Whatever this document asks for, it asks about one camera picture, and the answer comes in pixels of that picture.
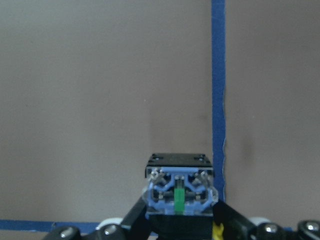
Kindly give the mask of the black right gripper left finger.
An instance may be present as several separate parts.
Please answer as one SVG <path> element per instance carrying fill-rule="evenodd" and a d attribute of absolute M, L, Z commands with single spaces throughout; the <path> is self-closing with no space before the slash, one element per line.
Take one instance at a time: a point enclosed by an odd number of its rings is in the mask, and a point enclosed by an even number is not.
<path fill-rule="evenodd" d="M 140 197 L 129 212 L 123 217 L 103 220 L 96 227 L 97 240 L 146 240 L 147 221 L 146 204 Z"/>

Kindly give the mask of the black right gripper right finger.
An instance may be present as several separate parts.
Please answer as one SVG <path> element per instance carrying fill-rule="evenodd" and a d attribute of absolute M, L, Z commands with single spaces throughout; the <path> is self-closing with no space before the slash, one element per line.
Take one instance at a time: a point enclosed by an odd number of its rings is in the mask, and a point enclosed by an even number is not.
<path fill-rule="evenodd" d="M 219 200 L 213 207 L 214 240 L 284 240 L 285 231 L 272 222 L 254 224 L 248 218 Z"/>

